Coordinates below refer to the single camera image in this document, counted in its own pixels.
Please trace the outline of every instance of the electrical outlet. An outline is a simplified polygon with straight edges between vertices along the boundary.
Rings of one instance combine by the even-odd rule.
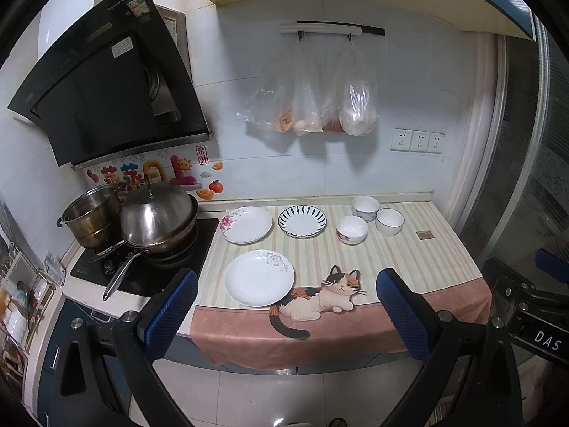
[[[432,152],[433,154],[440,154],[443,152],[443,143],[445,142],[444,133],[431,133],[429,137],[429,145],[427,146],[427,152]]]
[[[392,133],[392,151],[409,151],[411,145],[411,130],[394,128]]]
[[[427,146],[429,145],[429,135],[428,131],[417,131],[413,130],[413,135],[411,136],[411,146],[409,148],[412,152],[427,152]]]

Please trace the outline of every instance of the cat illustration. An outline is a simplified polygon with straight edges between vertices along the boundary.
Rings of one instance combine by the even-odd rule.
[[[334,265],[320,288],[293,288],[290,292],[271,305],[268,318],[275,330],[284,336],[303,341],[310,337],[304,329],[293,329],[283,324],[280,315],[295,322],[312,321],[320,318],[320,313],[333,311],[341,313],[350,311],[354,304],[350,297],[354,294],[365,294],[360,289],[358,280],[360,272],[353,270],[349,274],[342,273],[338,265]]]

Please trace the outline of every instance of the plastic bag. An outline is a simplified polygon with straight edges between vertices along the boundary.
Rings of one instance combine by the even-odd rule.
[[[237,116],[264,130],[285,132],[292,129],[292,75],[291,54],[283,52],[263,69],[255,92],[246,102],[246,108]]]
[[[377,82],[366,71],[353,42],[347,42],[322,107],[324,129],[367,135],[377,124],[376,91]]]
[[[322,131],[320,118],[318,71],[305,50],[305,42],[297,40],[294,51],[294,98],[292,125],[297,135]]]

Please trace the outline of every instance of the stove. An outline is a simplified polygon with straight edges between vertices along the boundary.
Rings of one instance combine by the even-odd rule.
[[[118,289],[150,297],[162,292],[180,268],[189,268],[199,277],[218,223],[219,220],[215,218],[199,218],[196,227],[188,235],[190,240],[196,236],[194,242],[187,246],[177,246],[174,252],[161,254],[158,258],[144,254],[136,258]],[[108,257],[90,262],[93,251],[86,250],[73,266],[70,275],[106,287],[118,266],[135,252],[132,247],[123,245]]]

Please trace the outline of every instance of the white plate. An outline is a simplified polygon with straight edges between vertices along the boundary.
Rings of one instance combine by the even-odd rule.
[[[227,212],[219,223],[221,234],[234,244],[249,244],[264,237],[272,227],[269,212],[259,207],[240,207]]]
[[[295,205],[279,215],[279,226],[289,236],[312,237],[326,227],[326,215],[312,205]]]
[[[266,307],[281,300],[294,284],[294,268],[285,256],[266,250],[250,251],[225,269],[225,290],[250,307]]]

